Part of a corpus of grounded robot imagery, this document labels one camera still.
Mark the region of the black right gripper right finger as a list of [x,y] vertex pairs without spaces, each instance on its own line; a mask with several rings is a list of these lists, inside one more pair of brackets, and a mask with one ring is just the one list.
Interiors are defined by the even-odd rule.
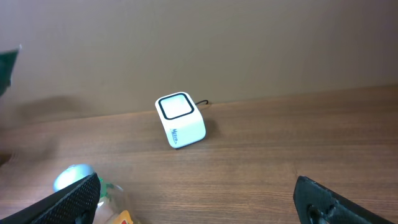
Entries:
[[392,224],[306,176],[298,177],[293,199],[304,224]]

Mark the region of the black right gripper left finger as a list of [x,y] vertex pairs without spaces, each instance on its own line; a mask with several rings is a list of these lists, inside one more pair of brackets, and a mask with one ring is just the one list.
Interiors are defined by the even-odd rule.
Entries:
[[94,172],[1,220],[1,224],[92,224],[101,184]]

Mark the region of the yellow oil bottle silver cap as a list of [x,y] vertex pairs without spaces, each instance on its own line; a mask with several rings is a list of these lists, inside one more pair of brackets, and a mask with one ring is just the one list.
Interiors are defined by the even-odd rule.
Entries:
[[[71,165],[55,179],[53,190],[58,192],[94,172],[94,168],[88,164]],[[99,199],[93,223],[141,224],[133,214],[127,193],[116,184],[114,184],[111,199]]]

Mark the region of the green 3M sponge packet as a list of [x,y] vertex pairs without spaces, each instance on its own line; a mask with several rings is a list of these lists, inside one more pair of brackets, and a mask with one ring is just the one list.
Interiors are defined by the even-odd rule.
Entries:
[[3,51],[0,54],[0,96],[3,96],[11,86],[12,71],[21,49],[22,45],[19,45],[15,49]]

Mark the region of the green lid small jar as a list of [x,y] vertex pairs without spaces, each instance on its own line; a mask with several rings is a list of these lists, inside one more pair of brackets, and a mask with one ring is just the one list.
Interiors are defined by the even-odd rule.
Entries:
[[99,198],[111,199],[112,191],[114,189],[114,184],[104,181],[101,177],[99,178],[99,182],[101,184]]

